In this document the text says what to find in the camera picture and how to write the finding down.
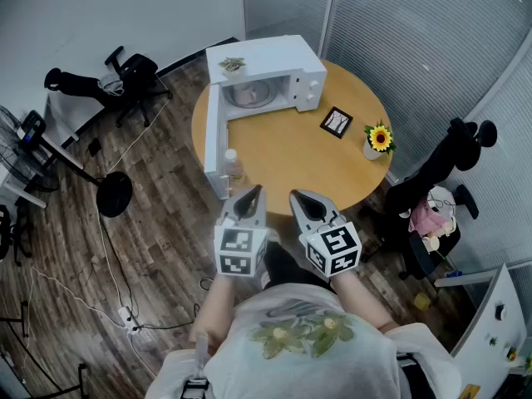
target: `flower pot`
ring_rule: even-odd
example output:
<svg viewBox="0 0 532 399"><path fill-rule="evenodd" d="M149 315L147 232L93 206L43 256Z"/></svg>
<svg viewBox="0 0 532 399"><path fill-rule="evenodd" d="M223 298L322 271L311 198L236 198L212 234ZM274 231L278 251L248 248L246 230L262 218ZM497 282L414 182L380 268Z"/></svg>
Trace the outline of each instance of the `flower pot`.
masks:
<svg viewBox="0 0 532 399"><path fill-rule="evenodd" d="M222 68L222 72L224 73L224 75L231 80L242 76L245 70L245 66L241 66L238 70L235 71L227 71L225 68Z"/></svg>
<svg viewBox="0 0 532 399"><path fill-rule="evenodd" d="M364 148L362 149L362 153L369 160L376 160L381 155L386 154L386 152L379 152L378 150L374 150L370 145L368 138L366 138L366 141L364 142Z"/></svg>

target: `black round base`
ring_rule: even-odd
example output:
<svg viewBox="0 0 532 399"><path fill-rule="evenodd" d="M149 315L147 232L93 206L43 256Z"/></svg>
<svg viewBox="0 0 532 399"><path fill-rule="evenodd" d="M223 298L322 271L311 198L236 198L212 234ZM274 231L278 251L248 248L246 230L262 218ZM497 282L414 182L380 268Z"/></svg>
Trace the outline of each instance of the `black round base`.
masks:
<svg viewBox="0 0 532 399"><path fill-rule="evenodd" d="M96 205L106 217L116 217L127 208L133 195L133 184L127 175L114 171L101 182L96 193Z"/></svg>

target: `person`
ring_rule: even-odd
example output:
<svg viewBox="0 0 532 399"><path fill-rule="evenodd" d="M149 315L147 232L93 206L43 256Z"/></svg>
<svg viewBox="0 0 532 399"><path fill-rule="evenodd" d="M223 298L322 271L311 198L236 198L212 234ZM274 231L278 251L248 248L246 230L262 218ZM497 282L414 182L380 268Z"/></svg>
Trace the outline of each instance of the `person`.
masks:
<svg viewBox="0 0 532 399"><path fill-rule="evenodd" d="M428 327L400 327L355 273L329 285L276 241L264 262L268 284L237 308L238 278L214 278L190 350L168 354L146 399L459 396L460 373Z"/></svg>

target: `pink bag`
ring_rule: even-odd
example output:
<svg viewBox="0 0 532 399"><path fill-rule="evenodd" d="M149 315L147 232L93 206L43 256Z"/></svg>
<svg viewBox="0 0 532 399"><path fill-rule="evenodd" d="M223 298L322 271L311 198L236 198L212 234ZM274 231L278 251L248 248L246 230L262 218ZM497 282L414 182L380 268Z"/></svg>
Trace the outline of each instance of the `pink bag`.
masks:
<svg viewBox="0 0 532 399"><path fill-rule="evenodd" d="M442 228L445 222L446 219L430 207L426 198L422 198L412 211L408 222L408 232L416 230L421 237L424 237Z"/></svg>

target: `black pants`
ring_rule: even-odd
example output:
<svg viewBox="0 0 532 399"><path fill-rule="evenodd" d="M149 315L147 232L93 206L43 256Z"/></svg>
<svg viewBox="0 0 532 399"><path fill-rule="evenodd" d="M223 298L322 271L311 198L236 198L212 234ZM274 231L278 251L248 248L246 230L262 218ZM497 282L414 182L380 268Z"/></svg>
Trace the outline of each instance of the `black pants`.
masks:
<svg viewBox="0 0 532 399"><path fill-rule="evenodd" d="M292 255L278 243L268 242L264 263L270 279L264 289L282 283L310 283L334 293L334 290L323 279L306 269L300 268Z"/></svg>

